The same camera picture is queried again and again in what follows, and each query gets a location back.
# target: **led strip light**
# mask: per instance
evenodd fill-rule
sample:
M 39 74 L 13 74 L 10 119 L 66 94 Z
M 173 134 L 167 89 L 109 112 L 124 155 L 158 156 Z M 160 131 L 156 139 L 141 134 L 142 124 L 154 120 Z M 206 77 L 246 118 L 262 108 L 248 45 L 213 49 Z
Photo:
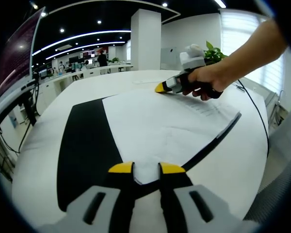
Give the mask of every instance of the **led strip light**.
M 158 4 L 154 4 L 154 3 L 151 3 L 151 2 L 147 2 L 147 1 L 141 1 L 141 0 L 85 0 L 85 1 L 79 1 L 79 2 L 76 2 L 76 3 L 69 4 L 67 6 L 60 7 L 58 9 L 56 9 L 56 10 L 53 10 L 53 11 L 49 12 L 49 15 L 53 14 L 53 13 L 55 13 L 57 11 L 63 10 L 65 8 L 71 7 L 71 6 L 75 6 L 75 5 L 79 5 L 79 4 L 83 4 L 83 3 L 88 3 L 88 2 L 95 2 L 95 1 L 130 1 L 130 2 L 146 4 L 146 5 L 150 5 L 150 6 L 155 6 L 155 7 L 158 7 L 158 8 L 161 8 L 161 9 L 164 9 L 166 11 L 170 11 L 170 12 L 176 14 L 174 16 L 171 16 L 168 19 L 165 19 L 162 23 L 165 23 L 165 22 L 167 22 L 167 21 L 169 21 L 169 20 L 171 20 L 173 18 L 176 18 L 176 17 L 181 15 L 178 11 L 174 11 L 174 10 L 168 8 L 168 7 L 164 7 L 164 6 L 161 6 L 161 5 L 158 5 Z
M 80 46 L 80 47 L 77 47 L 77 48 L 73 48 L 73 49 L 70 49 L 70 50 L 66 50 L 66 51 L 57 53 L 55 55 L 52 55 L 50 57 L 47 57 L 45 60 L 51 59 L 53 57 L 56 57 L 58 55 L 61 55 L 61 54 L 64 54 L 64 53 L 67 53 L 67 52 L 70 52 L 70 51 L 73 51 L 73 50 L 79 50 L 79 49 L 83 49 L 83 48 L 86 48 L 86 47 L 92 47 L 92 46 L 97 46 L 97 45 L 108 45 L 108 44 L 124 44 L 124 43 L 125 43 L 124 41 L 114 41 L 114 42 L 107 42 L 107 43 L 98 43 L 98 44 L 92 44 L 92 45 L 84 45 L 84 46 Z
M 97 35 L 97 34 L 104 34 L 104 33 L 130 33 L 130 32 L 131 32 L 130 30 L 116 30 L 116 31 L 101 31 L 101 32 L 85 33 L 85 34 L 81 34 L 81 35 L 76 35 L 76 36 L 68 37 L 68 38 L 66 38 L 66 39 L 63 39 L 63 40 L 57 41 L 57 42 L 55 42 L 55 43 L 53 43 L 53 44 L 50 44 L 50 45 L 48 45 L 48 46 L 45 46 L 44 48 L 42 48 L 42 49 L 40 49 L 40 50 L 34 52 L 34 53 L 32 54 L 32 56 L 35 56 L 35 55 L 38 54 L 39 52 L 44 51 L 44 50 L 46 50 L 46 49 L 48 49 L 48 48 L 50 48 L 50 47 L 53 47 L 53 46 L 55 46 L 55 45 L 58 45 L 58 44 L 60 44 L 60 43 L 63 43 L 63 42 L 65 42 L 65 41 L 73 40 L 73 39 L 80 38 L 80 37 L 83 37 L 83 36 L 88 36 L 88 35 Z

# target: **finger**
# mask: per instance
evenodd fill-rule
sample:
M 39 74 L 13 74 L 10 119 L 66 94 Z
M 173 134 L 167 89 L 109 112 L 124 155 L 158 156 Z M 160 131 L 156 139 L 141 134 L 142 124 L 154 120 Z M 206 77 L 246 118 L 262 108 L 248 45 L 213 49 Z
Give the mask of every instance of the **finger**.
M 193 95 L 194 97 L 200 96 L 201 94 L 202 94 L 202 90 L 201 90 L 201 89 L 192 92 L 192 95 Z
M 201 100 L 202 101 L 207 101 L 207 100 L 209 100 L 210 99 L 210 97 L 209 96 L 207 96 L 207 94 L 206 93 L 202 93 L 202 95 L 201 95 Z
M 189 74 L 188 80 L 190 83 L 193 83 L 194 81 L 197 81 L 197 77 L 198 77 L 198 71 L 197 69 L 195 69 L 192 73 Z
M 190 94 L 192 91 L 191 90 L 184 90 L 183 92 L 182 92 L 182 94 L 184 95 L 184 96 L 187 96 L 188 94 Z

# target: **forearm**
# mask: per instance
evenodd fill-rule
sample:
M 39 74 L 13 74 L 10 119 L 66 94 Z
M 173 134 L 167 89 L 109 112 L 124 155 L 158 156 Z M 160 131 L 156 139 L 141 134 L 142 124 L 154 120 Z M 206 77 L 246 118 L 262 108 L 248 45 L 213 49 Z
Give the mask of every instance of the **forearm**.
M 286 47 L 275 21 L 263 22 L 244 45 L 218 63 L 222 78 L 228 83 L 238 80 L 279 58 Z

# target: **white cap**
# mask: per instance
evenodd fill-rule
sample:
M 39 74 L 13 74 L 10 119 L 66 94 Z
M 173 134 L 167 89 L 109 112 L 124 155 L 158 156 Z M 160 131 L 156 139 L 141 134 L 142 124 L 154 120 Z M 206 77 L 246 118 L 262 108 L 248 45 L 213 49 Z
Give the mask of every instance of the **white cap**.
M 185 47 L 185 51 L 190 57 L 205 57 L 203 49 L 195 44 Z

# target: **human hand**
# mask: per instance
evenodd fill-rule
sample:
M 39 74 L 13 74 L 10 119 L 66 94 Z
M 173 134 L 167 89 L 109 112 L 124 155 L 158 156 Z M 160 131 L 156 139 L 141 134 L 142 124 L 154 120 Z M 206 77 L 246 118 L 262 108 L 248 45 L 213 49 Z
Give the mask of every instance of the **human hand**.
M 191 74 L 189 74 L 188 79 L 190 83 L 195 81 L 210 83 L 212 88 L 218 92 L 222 92 L 230 84 L 227 82 L 223 76 L 224 74 L 223 66 L 220 62 L 195 69 Z M 191 89 L 184 90 L 183 95 L 188 95 L 192 92 L 194 97 L 200 96 L 202 100 L 211 99 L 200 86 L 193 86 Z

